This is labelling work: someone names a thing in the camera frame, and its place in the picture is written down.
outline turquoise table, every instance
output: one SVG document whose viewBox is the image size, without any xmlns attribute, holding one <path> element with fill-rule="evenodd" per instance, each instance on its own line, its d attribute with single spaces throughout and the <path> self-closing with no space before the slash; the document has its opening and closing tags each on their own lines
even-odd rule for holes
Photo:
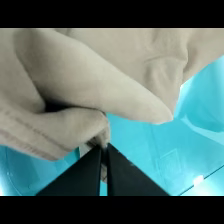
<svg viewBox="0 0 224 224">
<path fill-rule="evenodd" d="M 111 143 L 168 193 L 224 195 L 224 57 L 182 86 L 172 122 L 152 125 L 107 116 Z M 78 159 L 78 149 L 48 162 L 2 146 L 0 195 L 35 195 Z M 204 181 L 194 186 L 198 176 Z M 104 183 L 101 195 L 106 195 Z"/>
</svg>

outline beige cloth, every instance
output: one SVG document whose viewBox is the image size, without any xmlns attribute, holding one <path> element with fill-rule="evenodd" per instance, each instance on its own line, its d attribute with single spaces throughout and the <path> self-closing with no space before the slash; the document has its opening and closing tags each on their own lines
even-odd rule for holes
<svg viewBox="0 0 224 224">
<path fill-rule="evenodd" d="M 0 144 L 56 160 L 109 141 L 102 112 L 170 121 L 181 84 L 223 54 L 223 40 L 224 29 L 2 28 Z"/>
</svg>

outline crumpled cloth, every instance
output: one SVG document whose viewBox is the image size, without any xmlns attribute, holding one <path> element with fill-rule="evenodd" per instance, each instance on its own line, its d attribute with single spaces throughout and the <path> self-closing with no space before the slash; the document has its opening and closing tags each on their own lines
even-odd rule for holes
<svg viewBox="0 0 224 224">
<path fill-rule="evenodd" d="M 171 121 L 180 86 L 223 52 L 217 28 L 1 28 L 0 144 L 57 160 L 105 147 L 106 112 Z"/>
</svg>

